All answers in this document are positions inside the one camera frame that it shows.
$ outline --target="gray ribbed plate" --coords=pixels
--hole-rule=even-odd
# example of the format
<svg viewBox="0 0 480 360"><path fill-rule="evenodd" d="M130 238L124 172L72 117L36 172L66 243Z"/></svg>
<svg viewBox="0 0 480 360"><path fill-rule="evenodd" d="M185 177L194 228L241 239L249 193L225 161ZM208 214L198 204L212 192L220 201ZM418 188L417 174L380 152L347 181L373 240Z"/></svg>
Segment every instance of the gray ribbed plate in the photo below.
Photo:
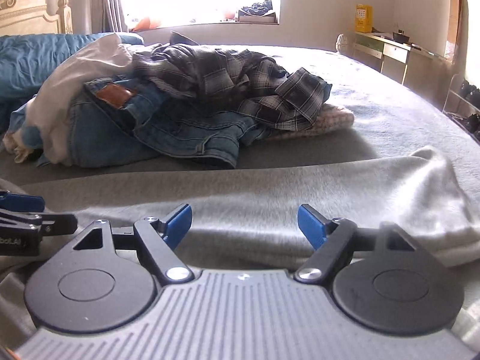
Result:
<svg viewBox="0 0 480 360"><path fill-rule="evenodd" d="M164 289L141 318L103 334L40 329L22 360L355 359L471 360L448 330L398 338L367 330L340 312L326 290L285 271L204 271Z"/></svg>

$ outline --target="carved wooden headboard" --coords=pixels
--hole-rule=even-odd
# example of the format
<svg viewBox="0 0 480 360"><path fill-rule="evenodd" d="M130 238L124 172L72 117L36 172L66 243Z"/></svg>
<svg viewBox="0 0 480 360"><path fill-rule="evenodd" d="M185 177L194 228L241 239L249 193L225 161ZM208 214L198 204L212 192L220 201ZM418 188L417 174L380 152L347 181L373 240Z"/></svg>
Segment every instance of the carved wooden headboard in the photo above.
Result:
<svg viewBox="0 0 480 360"><path fill-rule="evenodd" d="M73 33L68 0L58 0L53 16L47 0L0 0L0 36L41 33Z"/></svg>

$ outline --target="curtain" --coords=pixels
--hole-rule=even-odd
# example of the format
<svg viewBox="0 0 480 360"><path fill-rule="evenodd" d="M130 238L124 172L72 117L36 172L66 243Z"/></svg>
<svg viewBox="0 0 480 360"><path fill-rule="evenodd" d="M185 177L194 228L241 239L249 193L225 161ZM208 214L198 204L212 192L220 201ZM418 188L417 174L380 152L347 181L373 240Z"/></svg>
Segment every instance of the curtain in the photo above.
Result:
<svg viewBox="0 0 480 360"><path fill-rule="evenodd" d="M128 31L120 0L90 0L92 32Z"/></svg>

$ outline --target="blue clamp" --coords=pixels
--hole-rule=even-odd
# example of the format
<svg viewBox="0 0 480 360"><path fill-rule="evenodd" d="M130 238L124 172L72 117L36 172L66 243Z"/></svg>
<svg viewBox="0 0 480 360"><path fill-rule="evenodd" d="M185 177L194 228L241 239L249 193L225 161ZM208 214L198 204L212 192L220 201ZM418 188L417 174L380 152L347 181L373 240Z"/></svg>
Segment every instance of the blue clamp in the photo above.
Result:
<svg viewBox="0 0 480 360"><path fill-rule="evenodd" d="M1 191L0 209L13 212L43 212L45 210L45 201L40 196L20 195Z"/></svg>
<svg viewBox="0 0 480 360"><path fill-rule="evenodd" d="M338 226L309 204L302 204L298 208L297 221L299 229L315 250L327 241L327 235L332 234Z"/></svg>
<svg viewBox="0 0 480 360"><path fill-rule="evenodd" d="M160 219L158 231L170 249L175 250L191 227L191 206L181 204L165 218Z"/></svg>

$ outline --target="black shoe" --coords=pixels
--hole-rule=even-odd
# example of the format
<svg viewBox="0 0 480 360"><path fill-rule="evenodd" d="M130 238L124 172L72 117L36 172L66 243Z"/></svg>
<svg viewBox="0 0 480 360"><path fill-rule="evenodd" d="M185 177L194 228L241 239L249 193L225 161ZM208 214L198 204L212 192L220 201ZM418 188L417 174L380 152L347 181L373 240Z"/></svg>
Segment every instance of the black shoe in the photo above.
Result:
<svg viewBox="0 0 480 360"><path fill-rule="evenodd" d="M470 83L467 80L464 80L462 83L462 87L460 88L459 95L462 98L466 99L467 96L470 94L470 92L472 92L472 90L473 90L472 85L470 85Z"/></svg>
<svg viewBox="0 0 480 360"><path fill-rule="evenodd" d="M479 108L480 107L480 89L476 88L467 95L466 100L472 104L473 106Z"/></svg>
<svg viewBox="0 0 480 360"><path fill-rule="evenodd" d="M480 127L480 115L472 114L468 118L461 121L462 126L470 133L476 132Z"/></svg>

